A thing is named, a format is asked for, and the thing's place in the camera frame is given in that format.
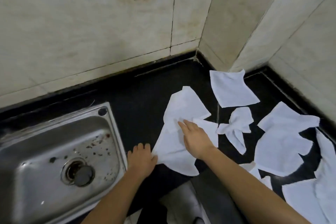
black countertop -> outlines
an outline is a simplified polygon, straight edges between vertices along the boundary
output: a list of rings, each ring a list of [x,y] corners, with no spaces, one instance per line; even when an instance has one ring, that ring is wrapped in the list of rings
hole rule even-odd
[[[149,143],[153,148],[163,126],[163,114],[170,96],[183,86],[191,86],[211,112],[207,120],[228,123],[235,107],[221,108],[218,105],[210,84],[211,66],[200,54],[197,58],[194,55],[195,52],[191,52],[153,62],[126,73],[61,90],[25,105],[3,108],[0,110],[0,136],[108,101],[125,151],[132,150],[138,143]],[[219,135],[219,149],[238,164],[249,163],[254,159],[256,143],[263,135],[257,124],[279,101],[285,102],[299,113],[323,117],[268,67],[247,74],[245,82],[260,99],[260,103],[249,106],[254,122],[250,125],[252,132],[244,134],[246,153],[239,154],[225,135]],[[334,136],[334,128],[327,119],[322,118],[321,127],[323,131]],[[314,178],[313,171],[320,162],[315,130],[311,128],[300,134],[314,142],[310,153],[303,156],[304,165],[287,177],[277,177],[260,171],[262,177],[271,176],[274,191],[282,198],[283,184]],[[197,160],[195,165],[200,172],[207,169],[200,160]],[[153,173],[141,184],[129,214],[152,201],[157,201],[190,178],[168,169],[163,164],[157,165]],[[84,217],[79,217],[71,223],[80,223]]]

sink rim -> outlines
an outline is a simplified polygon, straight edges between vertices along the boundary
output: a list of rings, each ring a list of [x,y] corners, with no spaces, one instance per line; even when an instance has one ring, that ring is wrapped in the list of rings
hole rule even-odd
[[[68,124],[68,123],[75,122],[77,120],[84,119],[86,117],[95,116],[95,115],[90,115],[90,113],[95,110],[99,110],[102,107],[107,108],[108,115],[104,115],[104,117],[102,118],[107,120],[111,133],[113,134],[112,138],[114,138],[113,140],[116,143],[117,157],[120,162],[119,173],[110,187],[108,187],[103,192],[99,193],[96,196],[93,196],[92,198],[88,200],[88,201],[92,201],[92,203],[90,203],[87,206],[85,206],[87,201],[83,204],[79,204],[73,209],[70,209],[69,211],[65,212],[64,214],[56,218],[53,218],[47,222],[44,222],[45,224],[64,224],[92,210],[99,203],[100,199],[104,197],[116,185],[116,183],[123,177],[125,171],[127,170],[126,152],[125,152],[124,145],[120,137],[120,133],[119,133],[116,121],[114,119],[114,116],[113,116],[113,113],[110,107],[110,103],[105,102],[105,103],[98,104],[95,106],[83,108],[78,111],[71,112],[63,116],[60,116],[58,118],[42,122],[35,126],[25,128],[23,130],[20,130],[20,131],[11,133],[11,134],[7,134],[4,137],[0,138],[0,151],[2,151],[3,149],[10,147],[13,144],[19,143],[23,140],[26,140],[35,135],[44,133],[53,128],[60,127],[63,124]]]

hand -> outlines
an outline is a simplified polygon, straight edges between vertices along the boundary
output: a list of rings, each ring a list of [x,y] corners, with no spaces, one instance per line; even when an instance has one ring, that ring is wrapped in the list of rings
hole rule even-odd
[[[184,134],[184,144],[188,152],[198,159],[204,158],[209,149],[215,148],[208,135],[203,128],[199,128],[197,124],[183,120],[178,122]]]
[[[146,144],[144,148],[144,145],[139,143],[134,146],[133,152],[128,151],[127,153],[127,171],[134,173],[139,179],[144,180],[153,172],[157,161],[157,156],[152,157],[151,146]]]

stainless steel sink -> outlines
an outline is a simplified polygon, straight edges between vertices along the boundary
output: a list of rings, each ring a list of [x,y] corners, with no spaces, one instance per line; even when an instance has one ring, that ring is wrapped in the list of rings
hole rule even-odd
[[[0,139],[0,223],[61,224],[91,210],[127,169],[109,103]]]

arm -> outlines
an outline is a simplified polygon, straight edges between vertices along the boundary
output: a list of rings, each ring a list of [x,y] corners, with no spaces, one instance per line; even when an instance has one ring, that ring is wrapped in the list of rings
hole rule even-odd
[[[309,224],[277,194],[214,147],[202,128],[187,120],[184,123],[179,125],[187,150],[210,167],[251,223]]]
[[[99,202],[82,224],[123,224],[127,211],[142,181],[149,176],[156,163],[157,156],[152,157],[151,147],[139,143],[133,153],[127,153],[128,169],[123,178]]]

